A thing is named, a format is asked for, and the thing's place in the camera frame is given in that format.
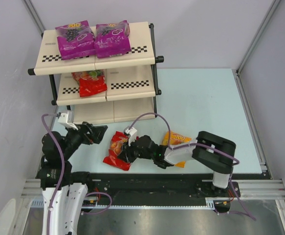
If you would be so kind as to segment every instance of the white wall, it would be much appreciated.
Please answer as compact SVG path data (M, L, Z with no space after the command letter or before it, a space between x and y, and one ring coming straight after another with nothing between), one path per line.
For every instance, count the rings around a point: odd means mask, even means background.
M273 0L32 0L47 29L148 21L163 68L236 69Z
M285 184L285 1L241 76L266 157Z
M0 211L33 178L45 132L41 115L53 112L47 77L27 75L41 38L20 0L0 0Z

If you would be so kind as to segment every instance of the red snack bag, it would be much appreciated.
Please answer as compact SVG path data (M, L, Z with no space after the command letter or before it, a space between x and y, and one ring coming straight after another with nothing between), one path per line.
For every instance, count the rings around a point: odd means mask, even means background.
M116 131L110 142L109 155L103 159L103 162L122 170L129 170L131 163L117 158L122 152L123 144L127 141L128 137L124 133Z
M79 83L80 97L88 97L108 89L103 70L72 72L72 75Z

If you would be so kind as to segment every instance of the floor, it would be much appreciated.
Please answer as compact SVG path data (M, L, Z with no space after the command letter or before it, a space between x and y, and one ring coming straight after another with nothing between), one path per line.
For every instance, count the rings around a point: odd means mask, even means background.
M80 216L78 235L285 235L275 201L247 201L257 221L203 210L108 210ZM241 211L238 202L232 210ZM42 209L31 209L23 235L41 235Z

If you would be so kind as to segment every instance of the orange snack bag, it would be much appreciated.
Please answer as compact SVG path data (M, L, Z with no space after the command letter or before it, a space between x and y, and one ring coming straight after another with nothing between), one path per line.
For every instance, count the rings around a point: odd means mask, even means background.
M171 145L186 143L186 142L189 142L191 140L192 140L192 138L190 138L190 137L186 137L186 136L183 136L183 135L180 135L178 133L171 131L171 139L170 139ZM168 144L168 132L166 132L166 134L163 138L163 141L162 141L162 145L167 145L167 144ZM175 166L184 168L185 164L186 164L186 162L179 162Z

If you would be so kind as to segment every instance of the purple snack bag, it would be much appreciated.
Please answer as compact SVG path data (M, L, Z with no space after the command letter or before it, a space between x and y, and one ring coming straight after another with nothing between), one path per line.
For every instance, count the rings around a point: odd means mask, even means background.
M94 34L88 21L56 27L58 45L62 60L95 54Z
M129 43L130 28L127 21L96 25L94 48L98 58L124 55L131 50Z

